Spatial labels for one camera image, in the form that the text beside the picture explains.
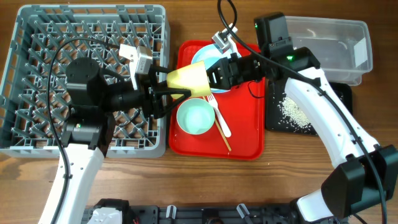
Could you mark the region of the red plastic serving tray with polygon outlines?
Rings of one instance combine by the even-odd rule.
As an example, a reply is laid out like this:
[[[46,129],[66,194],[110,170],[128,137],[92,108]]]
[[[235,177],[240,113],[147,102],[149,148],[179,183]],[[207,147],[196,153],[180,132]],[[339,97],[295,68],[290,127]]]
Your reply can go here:
[[[215,93],[221,114],[231,130],[223,139],[212,128],[200,135],[184,132],[177,123],[177,111],[172,112],[168,142],[171,150],[186,156],[253,160],[264,150],[266,81],[243,83],[224,93]]]

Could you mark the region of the wooden chopstick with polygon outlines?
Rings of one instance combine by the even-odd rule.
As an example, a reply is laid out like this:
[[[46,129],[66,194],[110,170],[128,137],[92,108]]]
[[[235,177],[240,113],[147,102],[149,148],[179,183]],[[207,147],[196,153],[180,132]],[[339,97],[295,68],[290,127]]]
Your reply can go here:
[[[217,118],[217,115],[216,115],[216,114],[215,114],[215,116],[216,116],[216,119],[215,119],[216,127],[217,127],[219,133],[221,134],[221,138],[222,138],[224,144],[226,145],[228,151],[231,152],[231,146],[229,145],[229,142],[228,142],[228,140],[227,140],[227,137],[224,136],[223,131],[221,130],[221,127],[220,127],[220,125],[219,125],[218,118]]]

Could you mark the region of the grey plastic dishwasher rack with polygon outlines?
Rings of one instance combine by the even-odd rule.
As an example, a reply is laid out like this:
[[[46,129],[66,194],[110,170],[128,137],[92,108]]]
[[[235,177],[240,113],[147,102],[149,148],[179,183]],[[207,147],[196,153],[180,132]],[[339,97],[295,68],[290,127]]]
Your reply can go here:
[[[68,112],[65,70],[79,57],[129,80],[128,61],[106,44],[142,45],[169,65],[170,26],[158,4],[25,5],[19,9],[1,77],[1,152],[57,158],[51,127]]]

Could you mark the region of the green ceramic bowl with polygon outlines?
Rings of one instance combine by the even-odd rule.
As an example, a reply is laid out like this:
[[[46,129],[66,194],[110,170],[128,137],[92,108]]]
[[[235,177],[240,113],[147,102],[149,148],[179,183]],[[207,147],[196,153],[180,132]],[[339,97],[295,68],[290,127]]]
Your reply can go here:
[[[215,122],[213,107],[201,98],[184,101],[179,106],[176,117],[180,128],[191,135],[204,134]]]

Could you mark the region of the white plastic fork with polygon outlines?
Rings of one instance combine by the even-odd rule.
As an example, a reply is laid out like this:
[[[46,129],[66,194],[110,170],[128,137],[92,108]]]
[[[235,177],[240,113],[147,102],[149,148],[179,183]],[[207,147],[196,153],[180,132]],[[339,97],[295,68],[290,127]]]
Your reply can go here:
[[[223,131],[223,134],[225,137],[230,138],[231,137],[231,130],[229,128],[229,126],[227,125],[223,115],[221,114],[220,109],[218,108],[218,102],[215,98],[214,95],[209,95],[206,97],[207,101],[209,102],[209,104],[213,107],[217,118],[218,118],[218,122],[219,125],[221,127],[221,130]]]

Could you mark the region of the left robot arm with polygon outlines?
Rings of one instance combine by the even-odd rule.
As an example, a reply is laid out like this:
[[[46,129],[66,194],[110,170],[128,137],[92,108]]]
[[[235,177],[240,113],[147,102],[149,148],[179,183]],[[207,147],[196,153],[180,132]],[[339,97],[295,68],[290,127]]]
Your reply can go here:
[[[92,58],[73,60],[66,69],[67,92],[71,98],[62,136],[57,173],[40,223],[80,223],[91,187],[107,155],[116,127],[115,111],[142,108],[146,116],[161,118],[174,109],[162,97],[177,96],[180,103],[192,95],[188,88],[174,88],[156,80],[164,67],[150,66],[139,85],[130,82],[107,84],[106,75]]]

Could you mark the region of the yellow plastic cup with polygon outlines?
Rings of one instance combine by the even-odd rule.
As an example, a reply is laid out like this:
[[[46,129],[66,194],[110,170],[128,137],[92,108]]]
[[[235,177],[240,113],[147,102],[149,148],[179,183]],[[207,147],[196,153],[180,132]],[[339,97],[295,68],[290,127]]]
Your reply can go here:
[[[204,61],[199,61],[168,73],[166,82],[170,88],[190,90],[191,98],[211,95]]]

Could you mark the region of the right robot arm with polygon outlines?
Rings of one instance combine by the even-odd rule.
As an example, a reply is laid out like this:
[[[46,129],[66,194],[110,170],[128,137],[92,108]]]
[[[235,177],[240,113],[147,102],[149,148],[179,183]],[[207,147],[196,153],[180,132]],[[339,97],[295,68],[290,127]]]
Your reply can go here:
[[[257,17],[254,27],[257,50],[221,58],[206,72],[217,89],[263,78],[282,85],[324,143],[333,172],[320,189],[291,202],[290,221],[344,219],[374,205],[386,211],[397,183],[397,149],[381,146],[358,124],[308,48],[293,47],[283,13]]]

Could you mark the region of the clear plastic waste bin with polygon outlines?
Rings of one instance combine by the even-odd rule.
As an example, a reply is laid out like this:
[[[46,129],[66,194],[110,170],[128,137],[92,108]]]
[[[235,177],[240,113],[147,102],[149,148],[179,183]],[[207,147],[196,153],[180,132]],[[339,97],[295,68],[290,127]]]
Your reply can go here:
[[[307,47],[330,82],[358,86],[373,69],[368,25],[363,21],[286,16],[294,48]]]

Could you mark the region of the food scraps rice pile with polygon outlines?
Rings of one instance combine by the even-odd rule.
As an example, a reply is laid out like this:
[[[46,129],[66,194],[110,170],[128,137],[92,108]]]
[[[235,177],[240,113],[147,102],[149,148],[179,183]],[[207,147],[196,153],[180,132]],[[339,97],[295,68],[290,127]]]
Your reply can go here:
[[[298,129],[308,128],[311,125],[305,113],[288,96],[283,97],[283,100],[279,102],[278,107],[282,113],[281,121],[288,126]]]

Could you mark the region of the large white round plate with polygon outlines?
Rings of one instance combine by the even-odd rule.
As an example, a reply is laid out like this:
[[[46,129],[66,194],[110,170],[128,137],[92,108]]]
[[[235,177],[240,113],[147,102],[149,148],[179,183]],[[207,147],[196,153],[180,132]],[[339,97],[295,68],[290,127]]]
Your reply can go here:
[[[208,69],[221,58],[231,58],[232,53],[231,49],[221,53],[215,44],[206,45],[193,56],[191,64],[204,61],[205,68]]]

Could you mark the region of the black rectangular tray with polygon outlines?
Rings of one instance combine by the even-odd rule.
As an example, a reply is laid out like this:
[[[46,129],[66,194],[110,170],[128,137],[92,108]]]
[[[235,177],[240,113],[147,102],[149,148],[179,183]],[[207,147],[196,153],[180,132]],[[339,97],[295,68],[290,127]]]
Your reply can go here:
[[[268,82],[266,129],[296,134],[317,135],[303,111],[284,92],[284,89]]]

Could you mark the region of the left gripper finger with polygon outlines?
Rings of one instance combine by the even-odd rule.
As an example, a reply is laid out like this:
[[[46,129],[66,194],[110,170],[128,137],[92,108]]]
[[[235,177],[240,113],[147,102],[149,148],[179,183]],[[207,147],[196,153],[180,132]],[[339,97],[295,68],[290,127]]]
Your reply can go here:
[[[180,103],[191,97],[191,91],[181,88],[156,88],[154,90],[154,115],[167,115]],[[171,103],[163,103],[163,98],[167,96],[172,99]]]
[[[159,82],[165,81],[166,76],[168,73],[170,73],[170,69],[167,67],[161,67],[158,65],[151,65],[150,70],[155,72],[157,77],[159,78]]]

